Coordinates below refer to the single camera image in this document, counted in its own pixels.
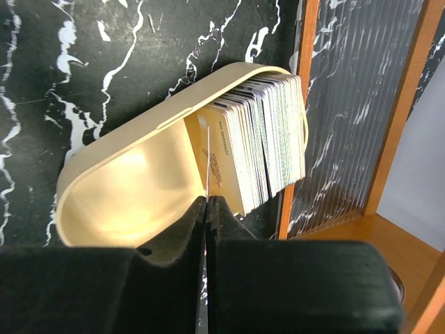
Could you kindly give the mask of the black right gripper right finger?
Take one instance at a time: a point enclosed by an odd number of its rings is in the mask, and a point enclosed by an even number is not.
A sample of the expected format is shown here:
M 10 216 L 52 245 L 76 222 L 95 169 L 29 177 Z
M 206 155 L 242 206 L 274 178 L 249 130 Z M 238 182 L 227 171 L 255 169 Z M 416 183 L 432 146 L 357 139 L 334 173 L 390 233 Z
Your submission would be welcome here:
M 259 240 L 221 196 L 207 207 L 210 333 L 397 333 L 385 259 L 348 240 Z

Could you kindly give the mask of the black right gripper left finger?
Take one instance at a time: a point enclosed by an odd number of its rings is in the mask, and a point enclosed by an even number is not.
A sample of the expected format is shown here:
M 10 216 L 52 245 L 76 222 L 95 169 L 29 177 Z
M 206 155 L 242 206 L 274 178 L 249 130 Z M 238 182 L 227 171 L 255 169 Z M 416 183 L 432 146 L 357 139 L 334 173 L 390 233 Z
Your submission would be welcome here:
M 194 333 L 206 200 L 137 248 L 1 249 L 2 333 Z

